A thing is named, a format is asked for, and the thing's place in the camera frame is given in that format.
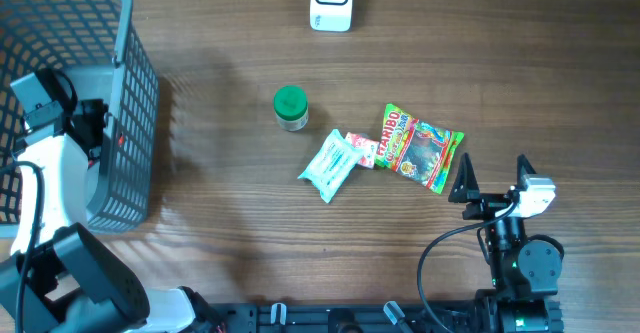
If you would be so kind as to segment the teal wet wipes pack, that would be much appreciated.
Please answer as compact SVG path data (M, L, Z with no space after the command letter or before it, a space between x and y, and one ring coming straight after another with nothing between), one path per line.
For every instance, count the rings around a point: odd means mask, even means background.
M333 129L298 179L309 180L321 199L329 204L362 157L361 149L349 143L338 129Z

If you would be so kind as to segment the grey plastic shopping basket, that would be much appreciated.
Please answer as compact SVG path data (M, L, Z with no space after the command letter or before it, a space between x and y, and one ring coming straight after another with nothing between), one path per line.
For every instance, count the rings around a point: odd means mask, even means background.
M11 82L63 71L80 99L108 106L87 174L88 227L118 234L148 213L159 85L132 21L133 0L1 0L1 163L13 161L23 110Z

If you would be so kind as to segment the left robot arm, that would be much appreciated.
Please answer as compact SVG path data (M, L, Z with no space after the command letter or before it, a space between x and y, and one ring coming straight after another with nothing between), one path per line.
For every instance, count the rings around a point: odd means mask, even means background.
M18 332L222 332L193 290L148 290L85 226L87 152L101 138L100 100L23 101L15 162L23 190L16 248L1 264L1 304Z

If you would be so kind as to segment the white barcode scanner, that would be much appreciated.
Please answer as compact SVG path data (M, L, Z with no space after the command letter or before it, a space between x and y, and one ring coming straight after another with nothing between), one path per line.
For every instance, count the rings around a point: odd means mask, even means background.
M310 26L316 31L347 32L352 13L353 0L310 0Z

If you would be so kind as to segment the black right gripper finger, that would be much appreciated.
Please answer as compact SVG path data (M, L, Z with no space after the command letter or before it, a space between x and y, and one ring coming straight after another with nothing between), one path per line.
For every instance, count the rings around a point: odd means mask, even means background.
M529 160L526 158L524 154L520 154L517 157L517 168L516 168L517 185L524 186L525 176L535 175L535 174L536 174L536 170L532 167Z
M448 197L450 203L471 203L480 200L480 190L475 177L470 155L464 153L460 159L456 179Z

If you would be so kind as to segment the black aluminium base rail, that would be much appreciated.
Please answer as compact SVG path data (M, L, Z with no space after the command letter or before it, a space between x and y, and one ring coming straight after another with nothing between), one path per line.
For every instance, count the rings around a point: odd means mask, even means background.
M436 301L432 321L424 307L382 305L214 304L213 317L199 316L185 332L549 332L565 331L554 301L492 303L488 299Z

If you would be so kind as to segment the small red-white snack packet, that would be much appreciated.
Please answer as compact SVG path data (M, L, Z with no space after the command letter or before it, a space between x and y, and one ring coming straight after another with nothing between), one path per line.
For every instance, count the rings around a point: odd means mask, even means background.
M373 169L379 143L369 139L366 135L360 135L352 132L348 132L345 139L362 153L362 157L358 161L358 164L362 167Z

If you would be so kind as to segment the green-lidded Knorr jar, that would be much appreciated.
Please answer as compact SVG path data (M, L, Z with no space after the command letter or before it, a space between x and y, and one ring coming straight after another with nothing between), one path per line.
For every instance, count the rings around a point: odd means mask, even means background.
M281 87L274 95L273 108L278 124L286 131L301 130L308 122L308 98L298 86Z

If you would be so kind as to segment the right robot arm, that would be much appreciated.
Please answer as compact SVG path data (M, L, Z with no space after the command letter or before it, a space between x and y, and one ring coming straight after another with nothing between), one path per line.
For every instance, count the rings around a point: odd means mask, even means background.
M561 332L562 314L550 298L558 293L564 248L547 235L531 235L525 221L542 214L556 197L548 176L517 157L517 182L505 193L480 191L471 158L464 154L448 201L463 203L462 218L477 221L491 289L476 292L471 332Z

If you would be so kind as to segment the Haribo gummy candy bag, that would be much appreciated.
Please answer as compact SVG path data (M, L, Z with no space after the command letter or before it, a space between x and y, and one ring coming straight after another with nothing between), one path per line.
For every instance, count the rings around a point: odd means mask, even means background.
M441 194L464 137L463 132L431 125L388 103L375 164Z

